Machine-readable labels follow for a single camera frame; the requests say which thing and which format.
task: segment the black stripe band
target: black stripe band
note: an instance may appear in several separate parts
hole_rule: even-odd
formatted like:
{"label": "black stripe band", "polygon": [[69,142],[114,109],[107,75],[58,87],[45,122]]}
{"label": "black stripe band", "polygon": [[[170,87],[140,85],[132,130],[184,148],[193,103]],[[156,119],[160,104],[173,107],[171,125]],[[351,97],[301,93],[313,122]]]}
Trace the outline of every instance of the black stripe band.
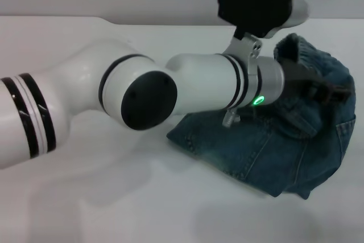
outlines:
{"label": "black stripe band", "polygon": [[110,66],[109,68],[105,71],[102,79],[101,79],[101,82],[100,82],[100,86],[98,87],[98,100],[103,108],[103,110],[106,112],[105,108],[104,108],[104,102],[103,102],[103,99],[102,99],[102,92],[104,91],[104,86],[105,86],[105,83],[106,83],[106,80],[107,78],[109,77],[110,73],[114,70],[114,68],[116,68],[120,63],[130,59],[130,58],[134,58],[134,57],[146,57],[148,58],[147,56],[144,56],[142,54],[130,54],[130,55],[126,55],[124,57],[121,57],[119,58],[118,60],[114,61]]}
{"label": "black stripe band", "polygon": [[230,108],[233,105],[234,102],[236,102],[236,100],[238,98],[238,95],[239,95],[239,92],[240,92],[240,87],[241,87],[240,72],[239,72],[238,66],[236,65],[236,63],[233,61],[233,59],[230,56],[224,55],[224,54],[220,54],[220,55],[223,56],[223,57],[225,57],[226,59],[228,59],[228,61],[233,65],[234,70],[235,70],[235,73],[237,75],[237,88],[235,90],[234,97],[231,100],[231,102],[229,102],[229,104],[227,105],[227,107],[224,108],[224,109],[228,109],[228,108]]}
{"label": "black stripe band", "polygon": [[37,83],[29,73],[24,73],[19,76],[24,80],[30,93],[33,95],[34,101],[43,121],[45,136],[47,137],[47,152],[51,152],[56,149],[56,133],[46,101]]}
{"label": "black stripe band", "polygon": [[37,156],[39,156],[38,140],[36,138],[34,125],[29,115],[29,111],[24,102],[24,99],[18,87],[15,85],[14,81],[11,78],[6,77],[1,80],[5,84],[11,98],[14,101],[16,108],[18,109],[19,117],[22,121],[24,131],[28,140],[30,158],[36,158]]}
{"label": "black stripe band", "polygon": [[260,92],[262,91],[262,84],[262,73],[260,72],[260,68],[258,67],[258,89],[254,98],[251,100],[251,102],[249,102],[248,105],[252,105],[254,101],[259,97]]}
{"label": "black stripe band", "polygon": [[241,94],[241,97],[239,98],[238,102],[233,106],[233,108],[236,108],[244,101],[246,93],[248,92],[249,77],[248,77],[248,71],[247,71],[247,68],[246,68],[244,62],[242,60],[240,60],[239,58],[237,58],[236,56],[230,55],[230,57],[232,57],[232,58],[234,58],[234,60],[236,60],[236,62],[240,65],[241,69],[243,70],[243,74],[244,74],[244,89],[243,89],[243,93]]}

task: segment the black joint cap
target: black joint cap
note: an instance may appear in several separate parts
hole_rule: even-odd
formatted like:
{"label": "black joint cap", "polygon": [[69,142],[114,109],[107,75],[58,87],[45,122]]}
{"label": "black joint cap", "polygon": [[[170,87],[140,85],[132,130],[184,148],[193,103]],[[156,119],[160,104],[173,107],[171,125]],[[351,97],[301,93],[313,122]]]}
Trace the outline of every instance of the black joint cap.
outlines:
{"label": "black joint cap", "polygon": [[164,122],[177,101],[177,86],[164,72],[152,71],[138,77],[127,89],[121,116],[134,130],[146,130]]}

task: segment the green led light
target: green led light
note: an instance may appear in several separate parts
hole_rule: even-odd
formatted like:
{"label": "green led light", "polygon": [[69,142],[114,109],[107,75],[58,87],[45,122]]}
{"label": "green led light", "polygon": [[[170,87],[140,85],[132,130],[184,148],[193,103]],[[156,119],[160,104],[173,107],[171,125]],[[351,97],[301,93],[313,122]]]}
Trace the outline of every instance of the green led light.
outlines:
{"label": "green led light", "polygon": [[259,98],[257,98],[254,102],[253,105],[259,105],[264,101],[264,96],[260,96]]}

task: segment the blue denim fabric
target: blue denim fabric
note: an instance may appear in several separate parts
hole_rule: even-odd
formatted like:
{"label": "blue denim fabric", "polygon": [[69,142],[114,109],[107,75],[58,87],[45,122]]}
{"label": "blue denim fabric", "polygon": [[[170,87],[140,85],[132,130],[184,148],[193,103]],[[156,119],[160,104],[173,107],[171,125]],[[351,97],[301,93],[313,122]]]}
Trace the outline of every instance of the blue denim fabric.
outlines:
{"label": "blue denim fabric", "polygon": [[[351,86],[349,70],[304,38],[291,34],[276,57],[313,67],[332,84]],[[292,192],[307,199],[331,177],[345,156],[355,124],[355,94],[345,103],[321,105],[306,98],[241,108],[241,122],[222,126],[225,111],[189,114],[167,137],[187,154],[271,196]]]}

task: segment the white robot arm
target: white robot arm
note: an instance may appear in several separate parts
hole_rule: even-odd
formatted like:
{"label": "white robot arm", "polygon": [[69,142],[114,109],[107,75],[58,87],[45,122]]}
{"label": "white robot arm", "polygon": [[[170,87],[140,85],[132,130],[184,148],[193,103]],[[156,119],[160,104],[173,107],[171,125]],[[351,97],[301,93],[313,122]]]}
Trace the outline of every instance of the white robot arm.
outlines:
{"label": "white robot arm", "polygon": [[[272,1],[280,10],[263,16]],[[181,54],[160,67],[127,44],[105,40],[56,67],[2,79],[0,168],[61,146],[72,117],[86,110],[146,130],[172,115],[226,109],[223,125],[229,127],[236,108],[276,101],[287,85],[287,71],[259,56],[259,38],[303,23],[308,5],[304,0],[247,0],[248,7],[252,3],[241,11],[246,5],[219,0],[219,16],[237,26],[222,54]]]}

